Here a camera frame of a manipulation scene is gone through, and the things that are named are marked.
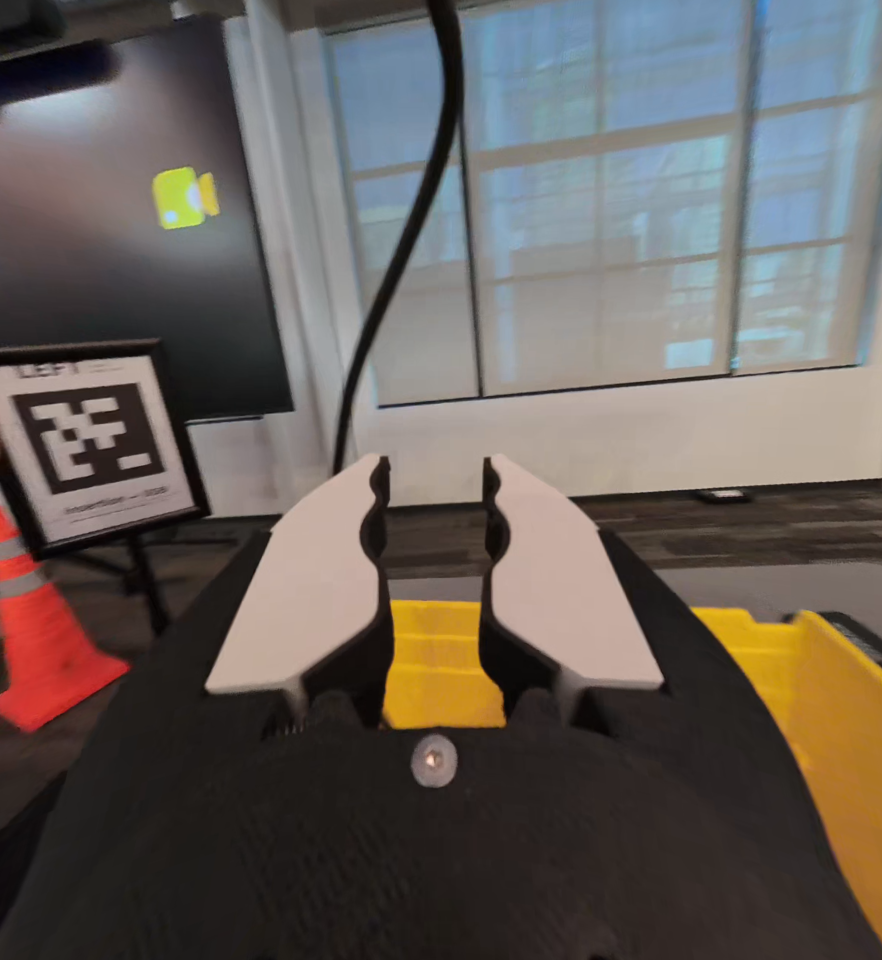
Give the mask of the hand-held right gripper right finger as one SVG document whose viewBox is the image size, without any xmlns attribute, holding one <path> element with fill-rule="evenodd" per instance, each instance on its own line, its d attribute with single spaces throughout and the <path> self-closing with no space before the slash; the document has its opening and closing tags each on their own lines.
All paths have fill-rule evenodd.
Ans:
<svg viewBox="0 0 882 960">
<path fill-rule="evenodd" d="M 661 688 L 663 672 L 595 522 L 505 455 L 484 462 L 484 504 L 492 564 L 482 664 L 502 692 Z"/>
</svg>

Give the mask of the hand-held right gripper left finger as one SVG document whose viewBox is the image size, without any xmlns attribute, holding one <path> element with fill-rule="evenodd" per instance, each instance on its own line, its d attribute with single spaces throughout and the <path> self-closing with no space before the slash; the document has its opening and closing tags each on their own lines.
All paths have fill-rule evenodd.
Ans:
<svg viewBox="0 0 882 960">
<path fill-rule="evenodd" d="M 302 498 L 271 529 L 210 669 L 211 695 L 324 690 L 383 697 L 394 656 L 384 510 L 390 463 L 365 455 Z"/>
</svg>

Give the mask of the yellow plastic bin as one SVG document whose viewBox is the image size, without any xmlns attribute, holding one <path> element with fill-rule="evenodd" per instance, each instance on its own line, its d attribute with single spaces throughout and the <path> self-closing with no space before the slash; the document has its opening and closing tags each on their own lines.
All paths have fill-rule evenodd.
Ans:
<svg viewBox="0 0 882 960">
<path fill-rule="evenodd" d="M 500 728 L 503 699 L 478 654 L 480 605 L 392 601 L 395 729 Z M 831 847 L 882 940 L 882 666 L 834 613 L 786 623 L 696 606 L 766 703 L 804 774 Z"/>
</svg>

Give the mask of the orange traffic cone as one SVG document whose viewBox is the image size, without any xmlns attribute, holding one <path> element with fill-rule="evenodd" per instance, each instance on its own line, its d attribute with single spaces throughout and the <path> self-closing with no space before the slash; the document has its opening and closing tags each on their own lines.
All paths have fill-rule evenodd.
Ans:
<svg viewBox="0 0 882 960">
<path fill-rule="evenodd" d="M 99 650 L 0 507 L 0 634 L 8 686 L 0 718 L 32 734 L 124 677 Z"/>
</svg>

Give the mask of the black framed sign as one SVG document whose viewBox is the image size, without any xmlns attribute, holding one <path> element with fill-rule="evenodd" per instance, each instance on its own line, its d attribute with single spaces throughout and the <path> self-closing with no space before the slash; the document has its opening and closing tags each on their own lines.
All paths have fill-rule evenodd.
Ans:
<svg viewBox="0 0 882 960">
<path fill-rule="evenodd" d="M 206 519 L 207 490 L 159 339 L 0 347 L 0 490 L 35 559 L 120 542 L 111 566 L 170 617 L 142 541 Z"/>
</svg>

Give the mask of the large dark panel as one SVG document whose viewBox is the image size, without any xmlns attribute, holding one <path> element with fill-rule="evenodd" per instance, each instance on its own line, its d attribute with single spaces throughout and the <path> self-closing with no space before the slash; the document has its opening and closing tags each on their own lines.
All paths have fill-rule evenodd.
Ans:
<svg viewBox="0 0 882 960">
<path fill-rule="evenodd" d="M 294 410 L 226 29 L 0 61 L 0 348 L 158 339 L 188 421 Z"/>
</svg>

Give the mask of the large glass window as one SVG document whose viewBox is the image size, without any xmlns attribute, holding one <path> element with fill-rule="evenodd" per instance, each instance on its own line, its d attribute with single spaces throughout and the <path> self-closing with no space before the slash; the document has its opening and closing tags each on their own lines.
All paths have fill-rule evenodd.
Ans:
<svg viewBox="0 0 882 960">
<path fill-rule="evenodd" d="M 462 126 L 380 409 L 863 364 L 882 2 L 459 13 Z"/>
</svg>

